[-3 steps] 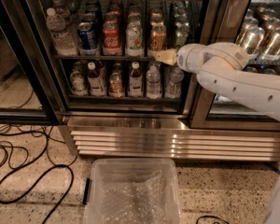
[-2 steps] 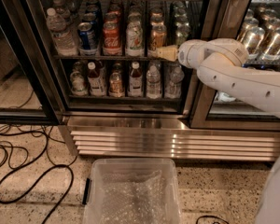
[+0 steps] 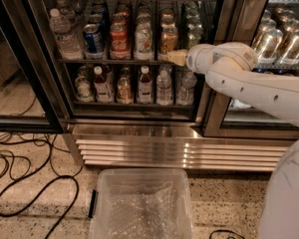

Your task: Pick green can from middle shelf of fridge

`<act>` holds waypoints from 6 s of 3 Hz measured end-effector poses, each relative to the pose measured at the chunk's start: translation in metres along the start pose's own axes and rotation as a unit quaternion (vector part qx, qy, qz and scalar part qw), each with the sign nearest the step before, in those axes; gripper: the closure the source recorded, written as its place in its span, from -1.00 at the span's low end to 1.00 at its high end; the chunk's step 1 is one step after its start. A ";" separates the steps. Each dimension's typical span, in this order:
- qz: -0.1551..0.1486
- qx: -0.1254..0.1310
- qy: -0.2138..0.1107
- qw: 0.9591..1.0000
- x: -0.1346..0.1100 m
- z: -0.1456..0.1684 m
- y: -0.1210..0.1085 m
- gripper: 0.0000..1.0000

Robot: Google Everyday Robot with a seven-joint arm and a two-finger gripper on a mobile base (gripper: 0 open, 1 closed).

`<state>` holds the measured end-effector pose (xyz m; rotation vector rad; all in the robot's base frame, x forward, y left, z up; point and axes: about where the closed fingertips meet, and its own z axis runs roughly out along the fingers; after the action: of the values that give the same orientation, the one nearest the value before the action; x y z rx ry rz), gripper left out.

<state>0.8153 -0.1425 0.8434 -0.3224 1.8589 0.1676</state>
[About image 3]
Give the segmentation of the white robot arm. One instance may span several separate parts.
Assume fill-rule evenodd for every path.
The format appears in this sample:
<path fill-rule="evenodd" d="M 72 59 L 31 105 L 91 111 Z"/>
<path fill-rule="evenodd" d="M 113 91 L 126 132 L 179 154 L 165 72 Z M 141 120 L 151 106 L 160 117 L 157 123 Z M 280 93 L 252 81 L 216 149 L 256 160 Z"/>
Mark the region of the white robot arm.
<path fill-rule="evenodd" d="M 255 73 L 257 55 L 249 46 L 200 44 L 169 52 L 167 59 L 205 75 L 213 90 L 299 127 L 299 77 Z M 271 174 L 258 239 L 299 239 L 299 139 Z"/>

